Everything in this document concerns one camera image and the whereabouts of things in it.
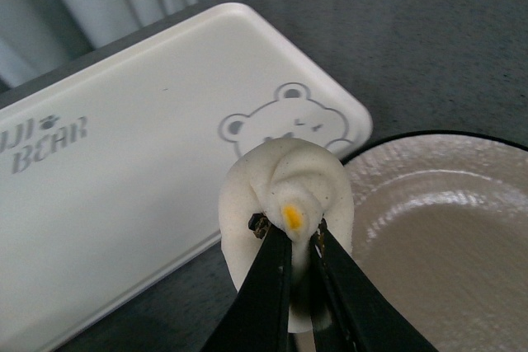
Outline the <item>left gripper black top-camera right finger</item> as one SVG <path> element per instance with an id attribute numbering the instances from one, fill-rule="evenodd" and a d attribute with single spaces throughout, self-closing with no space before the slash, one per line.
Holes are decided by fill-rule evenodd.
<path id="1" fill-rule="evenodd" d="M 309 241 L 317 351 L 435 351 L 368 279 L 323 219 Z"/>

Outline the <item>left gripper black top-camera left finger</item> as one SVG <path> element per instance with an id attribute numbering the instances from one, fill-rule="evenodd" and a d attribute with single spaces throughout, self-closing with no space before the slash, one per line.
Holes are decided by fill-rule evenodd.
<path id="1" fill-rule="evenodd" d="M 248 228 L 262 245 L 233 304 L 203 351 L 286 351 L 292 275 L 291 240 L 265 217 Z"/>

